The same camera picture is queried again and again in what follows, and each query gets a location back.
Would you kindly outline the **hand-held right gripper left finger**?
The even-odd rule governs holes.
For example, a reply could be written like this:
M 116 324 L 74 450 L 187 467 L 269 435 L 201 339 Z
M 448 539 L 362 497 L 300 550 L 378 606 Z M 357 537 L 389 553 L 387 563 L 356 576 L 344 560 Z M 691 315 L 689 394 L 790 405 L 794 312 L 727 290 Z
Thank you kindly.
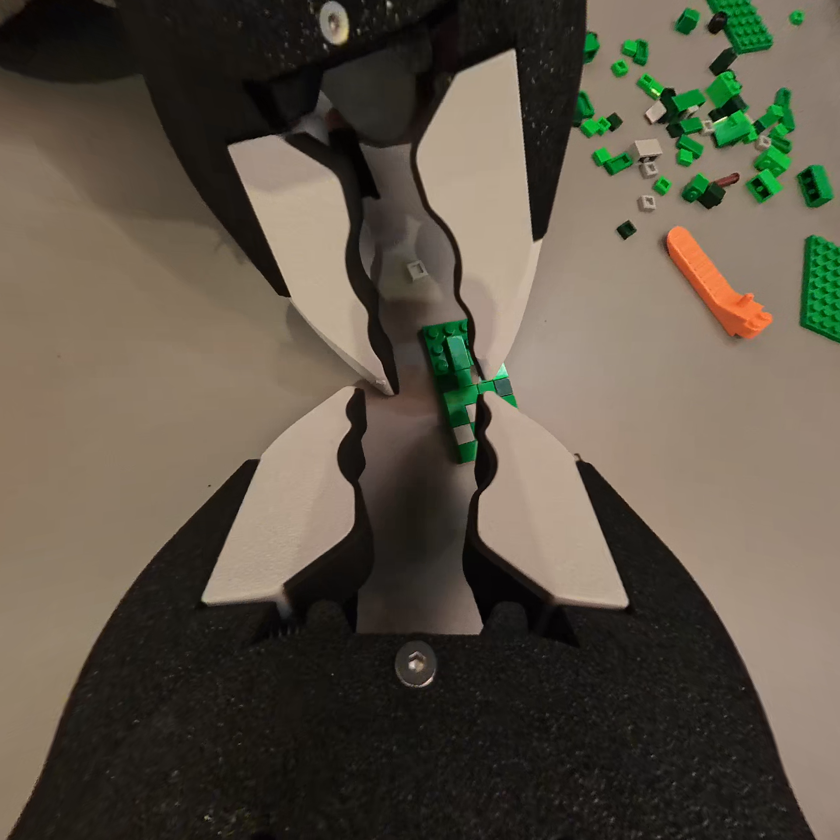
M 202 601 L 273 604 L 303 618 L 315 602 L 358 615 L 374 562 L 362 496 L 365 391 L 344 387 L 271 443 L 234 517 Z

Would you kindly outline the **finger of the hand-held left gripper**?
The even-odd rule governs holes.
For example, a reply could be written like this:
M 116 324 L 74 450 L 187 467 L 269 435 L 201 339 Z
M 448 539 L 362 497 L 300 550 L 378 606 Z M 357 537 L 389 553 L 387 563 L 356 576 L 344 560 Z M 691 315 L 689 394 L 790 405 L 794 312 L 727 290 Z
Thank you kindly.
M 266 134 L 227 153 L 294 308 L 360 377 L 395 396 L 394 350 L 361 246 L 364 199 L 379 194 L 355 132 L 325 135 Z
M 472 350 L 490 377 L 518 335 L 542 246 L 532 234 L 514 49 L 455 76 L 416 165 L 427 204 L 455 241 Z

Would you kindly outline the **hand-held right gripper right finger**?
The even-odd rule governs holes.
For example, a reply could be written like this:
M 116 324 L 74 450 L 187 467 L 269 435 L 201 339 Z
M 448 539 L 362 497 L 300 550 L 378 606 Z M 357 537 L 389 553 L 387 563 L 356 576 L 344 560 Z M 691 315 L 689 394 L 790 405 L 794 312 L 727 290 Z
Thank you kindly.
M 571 451 L 497 394 L 479 398 L 476 443 L 465 546 L 539 604 L 628 608 Z

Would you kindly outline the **green lego plate assembly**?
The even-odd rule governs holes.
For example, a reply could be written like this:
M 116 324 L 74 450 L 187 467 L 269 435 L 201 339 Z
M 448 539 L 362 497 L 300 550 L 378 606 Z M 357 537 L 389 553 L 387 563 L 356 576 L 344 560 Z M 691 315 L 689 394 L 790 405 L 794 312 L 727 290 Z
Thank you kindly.
M 483 379 L 470 351 L 466 319 L 423 326 L 419 338 L 426 351 L 429 369 L 444 424 L 454 443 L 455 462 L 467 464 L 476 458 L 475 434 L 478 396 L 494 392 L 517 406 L 506 366 Z

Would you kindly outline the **pile of lego pieces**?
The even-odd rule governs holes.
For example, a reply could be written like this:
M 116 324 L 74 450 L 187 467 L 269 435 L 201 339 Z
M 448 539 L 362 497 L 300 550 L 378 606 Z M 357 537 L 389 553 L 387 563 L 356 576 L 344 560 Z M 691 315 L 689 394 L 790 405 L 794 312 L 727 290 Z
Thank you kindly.
M 786 176 L 794 178 L 807 208 L 838 200 L 838 133 L 832 131 L 838 104 L 825 100 L 825 83 L 838 81 L 838 42 L 820 45 L 815 30 L 802 33 L 803 9 L 801 26 L 789 22 L 797 29 L 791 61 L 777 73 L 789 37 L 775 37 L 762 17 L 773 47 L 738 56 L 724 30 L 708 33 L 713 13 L 704 4 L 668 3 L 663 19 L 675 48 L 668 66 L 649 32 L 635 33 L 614 56 L 605 52 L 601 58 L 601 69 L 623 91 L 644 96 L 640 127 L 667 132 L 678 167 L 699 161 L 710 166 L 703 159 L 706 148 L 752 154 L 746 175 L 694 174 L 681 190 L 683 200 L 716 207 L 730 185 L 741 182 L 763 204 L 783 191 Z

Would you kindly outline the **green studded lego plate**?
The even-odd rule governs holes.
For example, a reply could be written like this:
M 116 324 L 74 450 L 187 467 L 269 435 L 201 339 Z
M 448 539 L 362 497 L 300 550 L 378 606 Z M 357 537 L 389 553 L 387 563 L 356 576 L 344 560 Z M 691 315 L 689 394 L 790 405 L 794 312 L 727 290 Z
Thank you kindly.
M 804 243 L 799 323 L 839 343 L 839 246 L 820 235 Z
M 723 28 L 738 56 L 769 50 L 774 37 L 751 1 L 707 1 L 712 13 L 724 13 L 728 21 Z

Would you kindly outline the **orange brick separator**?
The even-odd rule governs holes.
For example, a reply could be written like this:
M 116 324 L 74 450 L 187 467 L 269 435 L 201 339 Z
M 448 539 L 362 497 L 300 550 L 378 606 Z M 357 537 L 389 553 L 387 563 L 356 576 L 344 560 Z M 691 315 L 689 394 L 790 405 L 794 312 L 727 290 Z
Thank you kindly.
M 752 293 L 730 286 L 686 228 L 672 227 L 665 242 L 669 257 L 729 337 L 751 340 L 771 325 L 772 315 Z

